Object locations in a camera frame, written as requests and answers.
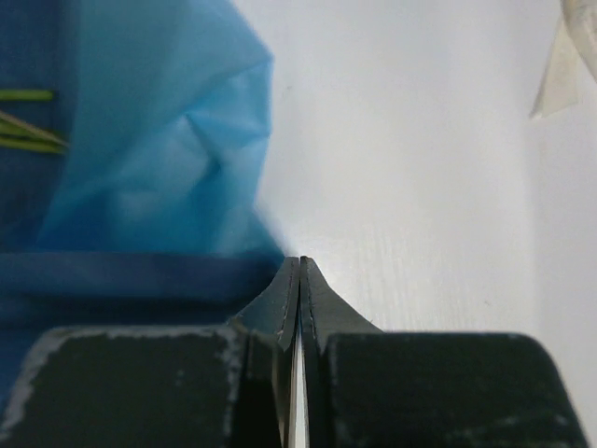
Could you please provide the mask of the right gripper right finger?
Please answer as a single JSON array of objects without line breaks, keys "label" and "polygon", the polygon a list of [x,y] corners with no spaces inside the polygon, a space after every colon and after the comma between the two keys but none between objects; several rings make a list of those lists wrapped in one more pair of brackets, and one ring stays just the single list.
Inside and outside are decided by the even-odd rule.
[{"label": "right gripper right finger", "polygon": [[377,328],[300,261],[311,447],[585,447],[559,371],[510,332]]}]

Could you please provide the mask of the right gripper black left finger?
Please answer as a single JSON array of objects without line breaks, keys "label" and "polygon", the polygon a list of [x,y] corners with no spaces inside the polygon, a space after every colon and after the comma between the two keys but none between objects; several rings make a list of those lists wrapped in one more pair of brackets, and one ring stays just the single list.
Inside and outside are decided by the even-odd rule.
[{"label": "right gripper black left finger", "polygon": [[233,304],[1,299],[5,447],[290,447],[299,262]]}]

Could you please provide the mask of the artificial flower bunch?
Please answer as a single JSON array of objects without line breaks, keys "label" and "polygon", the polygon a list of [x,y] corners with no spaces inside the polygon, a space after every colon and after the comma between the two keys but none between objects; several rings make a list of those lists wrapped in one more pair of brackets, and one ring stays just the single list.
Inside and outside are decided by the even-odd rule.
[{"label": "artificial flower bunch", "polygon": [[[1,102],[3,103],[48,103],[54,99],[54,92],[40,89],[2,89]],[[63,153],[68,144],[56,133],[46,131],[32,123],[19,119],[6,111],[1,111],[1,140],[3,145],[17,149]]]}]

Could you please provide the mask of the cream printed ribbon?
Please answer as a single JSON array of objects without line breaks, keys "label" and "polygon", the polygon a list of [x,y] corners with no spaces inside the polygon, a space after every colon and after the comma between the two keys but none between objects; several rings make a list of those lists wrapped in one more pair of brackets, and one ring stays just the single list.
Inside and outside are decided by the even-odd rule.
[{"label": "cream printed ribbon", "polygon": [[581,63],[596,80],[596,2],[562,0],[560,6],[531,119],[546,118],[578,102],[576,71]]}]

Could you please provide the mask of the blue wrapping paper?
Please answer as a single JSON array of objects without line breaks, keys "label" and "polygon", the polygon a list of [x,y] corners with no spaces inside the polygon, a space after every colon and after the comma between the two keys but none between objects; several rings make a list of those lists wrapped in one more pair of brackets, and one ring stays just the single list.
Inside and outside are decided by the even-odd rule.
[{"label": "blue wrapping paper", "polygon": [[230,1],[5,1],[3,111],[62,155],[1,150],[1,393],[46,329],[183,321],[260,292],[272,57]]}]

